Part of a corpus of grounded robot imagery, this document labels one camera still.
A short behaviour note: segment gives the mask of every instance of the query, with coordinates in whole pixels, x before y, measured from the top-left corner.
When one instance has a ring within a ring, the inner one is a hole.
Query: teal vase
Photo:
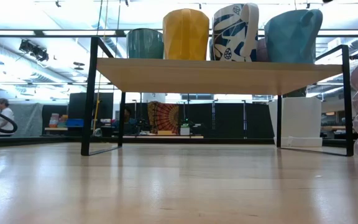
[[[127,34],[128,58],[163,59],[162,33],[153,29],[134,29]]]
[[[318,9],[284,12],[265,26],[268,58],[271,62],[314,63],[316,38],[323,13]]]

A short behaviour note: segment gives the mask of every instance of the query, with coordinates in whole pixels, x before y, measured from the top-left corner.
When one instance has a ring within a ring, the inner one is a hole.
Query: white shirt
[[[5,108],[1,111],[1,114],[8,117],[9,119],[13,120],[15,119],[15,116],[13,115],[13,111],[10,108]],[[0,117],[0,125],[5,121],[4,118]],[[8,122],[5,124],[5,126],[1,127],[2,129],[5,130],[12,130],[13,129],[13,125]]]

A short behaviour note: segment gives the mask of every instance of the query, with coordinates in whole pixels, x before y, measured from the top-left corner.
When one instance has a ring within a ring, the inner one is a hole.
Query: yellow vase
[[[206,60],[208,17],[197,10],[179,9],[163,19],[165,59]]]

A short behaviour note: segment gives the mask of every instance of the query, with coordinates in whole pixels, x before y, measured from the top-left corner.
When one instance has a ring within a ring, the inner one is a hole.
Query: patterned tapestry
[[[174,104],[150,102],[147,105],[149,112],[150,132],[172,131],[178,133],[179,106]]]

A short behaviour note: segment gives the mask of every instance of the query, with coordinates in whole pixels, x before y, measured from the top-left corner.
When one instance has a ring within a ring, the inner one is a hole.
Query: white pedestal
[[[274,135],[277,134],[277,101],[268,105]],[[321,147],[321,101],[315,97],[283,98],[283,147]]]

